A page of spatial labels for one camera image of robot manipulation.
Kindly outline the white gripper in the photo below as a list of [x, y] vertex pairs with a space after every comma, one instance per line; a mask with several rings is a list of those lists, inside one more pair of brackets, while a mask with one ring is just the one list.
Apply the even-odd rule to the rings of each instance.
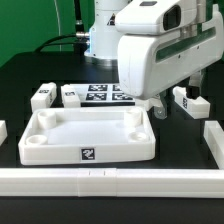
[[157, 37], [124, 35], [118, 44], [118, 75], [122, 91], [143, 100], [154, 96], [156, 118], [167, 117], [166, 93], [162, 91], [190, 75], [186, 96], [197, 99], [203, 80], [203, 72], [199, 70], [219, 60], [224, 51], [222, 19], [204, 23], [202, 30], [214, 30], [215, 33], [207, 40], [194, 43], [161, 61], [156, 59], [156, 53], [176, 40], [180, 36], [179, 31]]

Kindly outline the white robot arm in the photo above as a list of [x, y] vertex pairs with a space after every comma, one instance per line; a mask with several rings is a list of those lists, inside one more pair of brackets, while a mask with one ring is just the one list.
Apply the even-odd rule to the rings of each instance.
[[188, 78], [192, 97], [203, 70], [224, 54], [224, 20], [214, 0], [94, 0], [85, 58], [118, 68], [122, 91], [154, 98], [166, 117], [164, 92]]

